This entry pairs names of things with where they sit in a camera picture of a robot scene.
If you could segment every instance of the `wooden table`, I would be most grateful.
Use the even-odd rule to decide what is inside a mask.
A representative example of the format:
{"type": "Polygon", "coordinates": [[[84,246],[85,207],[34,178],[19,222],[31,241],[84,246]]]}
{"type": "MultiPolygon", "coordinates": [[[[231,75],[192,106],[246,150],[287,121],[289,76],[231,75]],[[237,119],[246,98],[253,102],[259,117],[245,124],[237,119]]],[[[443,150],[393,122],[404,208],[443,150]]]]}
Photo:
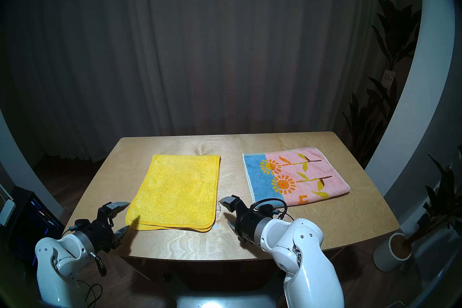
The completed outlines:
{"type": "MultiPolygon", "coordinates": [[[[218,199],[234,194],[249,206],[252,200],[242,154],[308,146],[317,147],[351,188],[350,193],[342,197],[289,208],[288,212],[294,218],[307,218],[321,228],[323,250],[351,245],[399,228],[382,195],[333,132],[124,137],[91,181],[68,226],[78,218],[92,221],[98,207],[109,201],[131,202],[154,154],[220,155],[218,199]]],[[[235,214],[221,209],[216,211],[216,221],[209,232],[129,230],[115,253],[137,258],[192,261],[269,258],[256,245],[240,244],[227,224],[228,220],[235,219],[235,214]]],[[[125,226],[125,214],[126,210],[114,219],[114,231],[125,226]]]]}

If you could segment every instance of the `white pot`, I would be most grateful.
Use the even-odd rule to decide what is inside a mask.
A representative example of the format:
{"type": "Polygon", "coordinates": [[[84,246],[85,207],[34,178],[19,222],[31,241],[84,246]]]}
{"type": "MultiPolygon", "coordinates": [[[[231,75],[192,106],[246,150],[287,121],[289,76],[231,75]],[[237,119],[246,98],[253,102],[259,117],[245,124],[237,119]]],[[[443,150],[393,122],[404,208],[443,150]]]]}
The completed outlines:
{"type": "Polygon", "coordinates": [[[376,267],[383,272],[389,272],[395,269],[411,257],[411,253],[406,258],[399,258],[393,254],[391,251],[391,239],[396,235],[404,236],[404,234],[396,232],[374,251],[374,263],[376,267]]]}

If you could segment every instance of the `folded towel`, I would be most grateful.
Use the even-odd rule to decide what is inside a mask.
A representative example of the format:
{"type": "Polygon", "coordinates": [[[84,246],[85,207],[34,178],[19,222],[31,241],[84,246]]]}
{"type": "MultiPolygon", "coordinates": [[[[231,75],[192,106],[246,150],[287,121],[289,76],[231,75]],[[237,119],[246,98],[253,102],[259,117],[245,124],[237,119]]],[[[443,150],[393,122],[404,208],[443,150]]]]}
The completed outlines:
{"type": "Polygon", "coordinates": [[[134,230],[208,231],[215,221],[220,156],[154,155],[125,216],[134,230]]]}
{"type": "MultiPolygon", "coordinates": [[[[243,154],[243,160],[253,202],[280,198],[288,206],[297,206],[350,191],[317,148],[243,154]]],[[[280,201],[270,203],[284,206],[280,201]]]]}

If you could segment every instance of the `sunflower print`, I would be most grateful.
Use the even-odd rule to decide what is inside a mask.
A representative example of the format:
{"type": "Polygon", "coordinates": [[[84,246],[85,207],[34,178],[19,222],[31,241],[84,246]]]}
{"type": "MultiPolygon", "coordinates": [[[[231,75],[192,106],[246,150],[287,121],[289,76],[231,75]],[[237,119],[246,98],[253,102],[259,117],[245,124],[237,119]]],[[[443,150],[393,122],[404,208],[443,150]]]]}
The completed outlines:
{"type": "Polygon", "coordinates": [[[275,176],[271,183],[273,185],[273,189],[280,194],[287,194],[287,192],[291,193],[295,190],[295,181],[288,175],[275,176]]]}
{"type": "Polygon", "coordinates": [[[260,162],[260,169],[265,173],[265,174],[279,174],[281,172],[282,165],[276,162],[276,160],[263,160],[260,162]]]}

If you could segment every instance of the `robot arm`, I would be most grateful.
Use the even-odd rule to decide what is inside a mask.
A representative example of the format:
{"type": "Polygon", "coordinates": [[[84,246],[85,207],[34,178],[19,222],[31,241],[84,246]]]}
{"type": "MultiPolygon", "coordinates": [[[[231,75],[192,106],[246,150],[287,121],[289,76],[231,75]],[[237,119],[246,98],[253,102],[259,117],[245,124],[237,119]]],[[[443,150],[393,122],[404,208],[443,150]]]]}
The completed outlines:
{"type": "Polygon", "coordinates": [[[112,219],[128,205],[128,202],[109,202],[98,209],[92,223],[86,219],[76,220],[70,229],[73,234],[60,240],[45,237],[37,242],[37,282],[44,302],[59,307],[86,307],[88,289],[79,285],[77,274],[94,259],[101,276],[106,275],[106,267],[97,253],[109,252],[121,244],[129,226],[114,233],[112,219]]]}
{"type": "Polygon", "coordinates": [[[324,235],[318,226],[304,218],[294,222],[273,218],[275,212],[271,205],[254,210],[260,202],[247,208],[234,195],[220,203],[230,212],[236,211],[236,222],[228,224],[239,240],[250,241],[270,253],[278,267],[286,272],[284,293],[289,308],[344,306],[334,266],[321,250],[324,235]]]}

